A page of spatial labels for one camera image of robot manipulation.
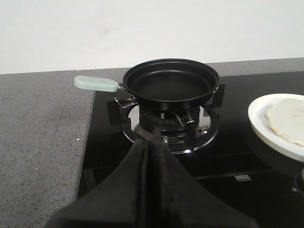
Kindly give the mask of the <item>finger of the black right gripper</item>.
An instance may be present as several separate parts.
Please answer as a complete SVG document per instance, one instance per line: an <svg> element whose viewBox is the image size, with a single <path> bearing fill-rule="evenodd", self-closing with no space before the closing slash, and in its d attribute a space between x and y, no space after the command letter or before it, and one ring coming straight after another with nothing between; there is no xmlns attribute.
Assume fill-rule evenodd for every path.
<svg viewBox="0 0 304 228"><path fill-rule="evenodd" d="M152 228L256 228L257 222L202 187L156 128L149 142L148 218Z"/></svg>

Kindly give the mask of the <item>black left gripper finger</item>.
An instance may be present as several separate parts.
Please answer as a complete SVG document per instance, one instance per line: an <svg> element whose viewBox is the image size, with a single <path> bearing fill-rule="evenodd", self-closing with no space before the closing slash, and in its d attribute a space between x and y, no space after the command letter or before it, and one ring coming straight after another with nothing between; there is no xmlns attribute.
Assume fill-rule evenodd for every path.
<svg viewBox="0 0 304 228"><path fill-rule="evenodd" d="M136 141L96 188L56 212L48 228L147 228L146 168L149 146Z"/></svg>

